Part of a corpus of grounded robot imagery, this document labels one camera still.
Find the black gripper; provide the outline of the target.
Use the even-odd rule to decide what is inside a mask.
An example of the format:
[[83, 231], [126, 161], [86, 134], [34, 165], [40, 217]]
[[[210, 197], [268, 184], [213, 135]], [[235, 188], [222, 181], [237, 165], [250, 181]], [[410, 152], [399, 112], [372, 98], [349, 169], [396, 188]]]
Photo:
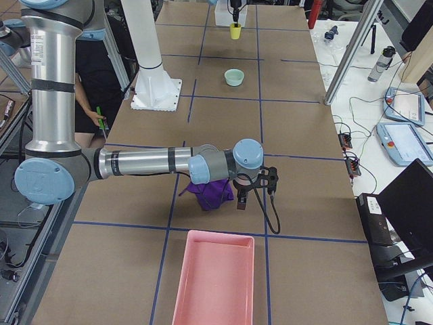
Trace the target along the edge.
[[233, 20], [233, 24], [238, 25], [239, 24], [239, 12], [241, 9], [241, 0], [230, 0], [229, 5], [231, 8], [231, 16]]
[[260, 183], [259, 176], [251, 177], [245, 173], [239, 173], [233, 180], [233, 185], [237, 190], [237, 209], [244, 211], [246, 209], [246, 199], [248, 192], [253, 190]]

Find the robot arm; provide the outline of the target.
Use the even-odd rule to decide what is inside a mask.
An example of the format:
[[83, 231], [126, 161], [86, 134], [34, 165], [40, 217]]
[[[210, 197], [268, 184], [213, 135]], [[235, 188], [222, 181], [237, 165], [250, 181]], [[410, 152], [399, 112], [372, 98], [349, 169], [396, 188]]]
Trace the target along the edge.
[[[209, 1], [211, 8], [214, 12], [214, 21], [217, 26], [230, 26], [234, 23], [233, 20], [233, 7], [231, 6], [231, 1]], [[248, 13], [247, 1], [241, 1], [239, 8], [238, 23], [242, 26], [246, 25], [246, 18]]]
[[23, 1], [22, 19], [30, 31], [33, 136], [16, 169], [19, 192], [51, 205], [77, 189], [109, 176], [182, 173], [195, 184], [231, 180], [239, 192], [257, 188], [265, 177], [263, 148], [243, 139], [230, 150], [211, 145], [109, 151], [80, 147], [75, 132], [76, 40], [103, 39], [102, 1]]

